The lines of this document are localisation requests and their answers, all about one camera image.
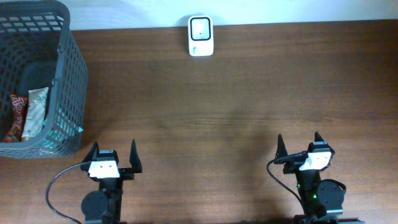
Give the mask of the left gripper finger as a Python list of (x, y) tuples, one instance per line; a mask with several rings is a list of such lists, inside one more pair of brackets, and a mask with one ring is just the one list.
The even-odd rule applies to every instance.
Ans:
[(132, 143), (131, 143), (129, 162), (131, 164), (133, 173), (142, 173), (142, 164), (141, 164), (141, 160), (137, 153), (136, 142), (134, 139), (132, 140)]
[(98, 145), (98, 142), (95, 141), (92, 148), (90, 149), (88, 154), (85, 156), (85, 158), (82, 160), (82, 162), (95, 161), (96, 158), (98, 157), (98, 152), (99, 152), (99, 145)]

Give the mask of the white cream tube gold cap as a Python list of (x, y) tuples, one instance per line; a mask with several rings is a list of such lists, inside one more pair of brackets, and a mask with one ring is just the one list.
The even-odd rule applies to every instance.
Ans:
[(47, 105), (48, 87), (29, 90), (28, 110), (21, 141), (28, 141), (38, 135), (43, 127)]

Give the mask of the red orange snack bar wrapper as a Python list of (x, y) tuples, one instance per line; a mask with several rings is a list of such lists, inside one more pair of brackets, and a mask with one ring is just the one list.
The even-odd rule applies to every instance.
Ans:
[(21, 95), (10, 95), (10, 98), (14, 121), (2, 141), (21, 142), (28, 98)]

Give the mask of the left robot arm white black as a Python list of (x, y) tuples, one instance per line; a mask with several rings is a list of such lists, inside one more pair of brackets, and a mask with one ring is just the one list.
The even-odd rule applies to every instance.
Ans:
[(98, 190), (88, 193), (82, 200), (81, 210), (85, 216), (85, 223), (121, 222), (123, 182), (134, 180), (134, 175), (142, 172), (135, 141), (131, 144), (129, 163), (130, 167), (119, 168), (117, 152), (101, 151), (98, 143), (94, 143), (80, 166), (91, 180), (99, 183)]

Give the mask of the teal snack packet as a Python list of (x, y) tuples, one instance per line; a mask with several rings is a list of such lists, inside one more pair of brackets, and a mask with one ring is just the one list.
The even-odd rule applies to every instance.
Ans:
[(58, 112), (61, 115), (56, 115), (55, 127), (49, 131), (46, 140), (40, 143), (40, 147), (60, 148), (61, 144), (66, 144), (71, 137), (83, 131), (83, 128), (71, 121), (62, 109), (59, 109)]

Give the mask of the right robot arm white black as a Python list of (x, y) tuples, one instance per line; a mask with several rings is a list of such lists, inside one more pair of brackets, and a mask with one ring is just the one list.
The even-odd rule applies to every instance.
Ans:
[[(317, 223), (362, 223), (361, 220), (339, 219), (343, 214), (343, 202), (346, 194), (345, 184), (333, 179), (321, 179), (320, 172), (330, 166), (335, 151), (315, 133), (314, 141), (306, 151), (289, 154), (281, 135), (277, 138), (275, 158), (266, 165), (267, 173), (299, 201), (303, 214), (296, 215), (290, 221), (294, 224)], [(282, 164), (284, 174), (293, 174), (297, 180), (297, 193), (276, 178), (269, 169), (271, 164)]]

